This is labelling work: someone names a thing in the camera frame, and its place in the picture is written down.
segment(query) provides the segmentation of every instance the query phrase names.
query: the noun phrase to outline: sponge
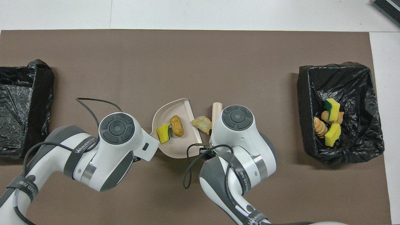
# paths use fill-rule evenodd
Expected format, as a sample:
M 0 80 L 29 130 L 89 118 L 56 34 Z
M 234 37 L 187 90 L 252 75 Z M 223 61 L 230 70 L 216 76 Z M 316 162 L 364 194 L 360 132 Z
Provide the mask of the sponge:
M 329 112 L 328 121 L 335 121 L 338 119 L 340 104 L 333 98 L 325 100 L 325 108 Z
M 164 124 L 160 126 L 156 131 L 158 135 L 158 139 L 160 140 L 160 143 L 165 143 L 170 140 L 170 136 L 168 133 L 170 125 L 169 124 Z
M 339 139 L 341 131 L 340 125 L 338 123 L 333 123 L 324 135 L 325 145 L 333 147 L 335 141 Z

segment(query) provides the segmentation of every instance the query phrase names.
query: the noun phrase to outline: robot arm label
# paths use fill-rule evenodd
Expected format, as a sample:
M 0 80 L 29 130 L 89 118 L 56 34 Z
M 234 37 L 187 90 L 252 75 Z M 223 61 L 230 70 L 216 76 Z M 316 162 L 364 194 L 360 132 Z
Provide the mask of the robot arm label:
M 242 166 L 242 164 L 236 158 L 236 156 L 230 152 L 217 153 L 217 156 L 219 156 L 219 157 L 223 158 L 225 161 L 227 161 L 228 164 L 230 165 L 230 167 L 236 173 L 236 176 L 238 177 L 239 182 L 242 186 L 242 195 L 249 192 L 251 189 L 250 178 L 247 175 L 247 172 L 244 169 L 244 167 Z
M 7 185 L 7 188 L 19 189 L 25 192 L 29 196 L 30 202 L 33 202 L 33 200 L 39 193 L 38 186 L 36 186 L 33 180 L 25 178 L 23 176 L 18 176 L 14 178 L 14 180 L 11 181 L 9 185 Z
M 259 225 L 263 219 L 267 219 L 267 217 L 260 211 L 254 210 L 247 216 L 247 219 L 244 221 L 243 224 Z
M 200 171 L 200 184 L 207 196 L 215 195 L 215 200 L 220 201 L 218 205 L 229 217 L 234 221 L 244 221 L 246 217 L 235 209 L 235 205 L 231 200 L 232 198 L 229 196 L 230 193 L 228 194 L 226 190 L 226 174 L 224 171 L 224 166 L 219 157 L 205 161 Z
M 74 151 L 71 152 L 70 156 L 67 159 L 67 162 L 65 163 L 64 175 L 75 180 L 72 175 L 74 173 L 76 165 L 78 164 L 83 153 L 94 143 L 96 143 L 96 138 L 93 136 L 90 136 L 90 137 L 85 138 L 81 143 L 79 143 L 74 148 Z

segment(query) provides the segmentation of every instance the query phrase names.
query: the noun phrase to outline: brown paper mat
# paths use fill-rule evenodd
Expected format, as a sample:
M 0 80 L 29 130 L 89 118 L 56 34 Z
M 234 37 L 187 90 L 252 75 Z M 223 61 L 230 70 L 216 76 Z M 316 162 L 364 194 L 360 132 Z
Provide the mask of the brown paper mat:
M 195 117 L 211 117 L 213 102 L 242 104 L 275 145 L 275 174 L 246 196 L 271 222 L 339 221 L 390 224 L 384 158 L 328 166 L 302 149 L 298 67 L 346 61 L 373 70 L 368 33 L 197 30 L 2 31 L 0 66 L 42 59 L 56 75 L 50 129 L 78 125 L 96 136 L 95 122 L 74 99 L 110 100 L 151 132 L 154 113 L 188 98 Z M 112 106 L 88 102 L 99 118 Z M 21 165 L 0 161 L 0 187 Z M 185 159 L 156 153 L 134 163 L 104 193 L 61 173 L 50 177 L 28 210 L 37 224 L 233 224 L 202 191 L 201 168 L 182 187 Z

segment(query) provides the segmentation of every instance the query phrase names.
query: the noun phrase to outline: white surface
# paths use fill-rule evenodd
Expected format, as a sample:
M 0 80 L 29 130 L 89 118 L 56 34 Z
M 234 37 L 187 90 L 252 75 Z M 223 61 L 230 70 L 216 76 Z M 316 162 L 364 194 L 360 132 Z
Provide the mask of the white surface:
M 397 32 L 370 37 L 392 223 L 400 224 L 400 28 L 370 0 L 0 0 L 0 30 L 99 28 Z
M 113 0 L 111 29 L 400 31 L 370 0 Z
M 0 0 L 0 30 L 108 29 L 111 0 Z
M 393 224 L 400 224 L 400 33 L 370 33 Z

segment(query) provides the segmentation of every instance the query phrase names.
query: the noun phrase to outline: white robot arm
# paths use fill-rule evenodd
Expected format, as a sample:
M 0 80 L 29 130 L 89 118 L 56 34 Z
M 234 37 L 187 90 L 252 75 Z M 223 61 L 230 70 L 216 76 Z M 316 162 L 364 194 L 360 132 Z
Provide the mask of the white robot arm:
M 124 178 L 133 162 L 149 161 L 159 145 L 134 117 L 123 112 L 106 116 L 98 131 L 97 145 L 95 137 L 77 126 L 60 127 L 51 132 L 45 140 L 48 144 L 40 147 L 27 168 L 1 196 L 1 224 L 33 224 L 26 219 L 26 211 L 55 171 L 96 191 L 106 191 Z
M 211 146 L 216 157 L 207 160 L 200 171 L 200 184 L 205 194 L 239 225 L 271 224 L 267 217 L 248 203 L 243 195 L 276 170 L 272 143 L 258 132 L 253 113 L 246 107 L 225 108 L 214 121 Z M 293 223 L 305 225 L 309 222 Z M 313 225 L 343 225 L 320 222 Z

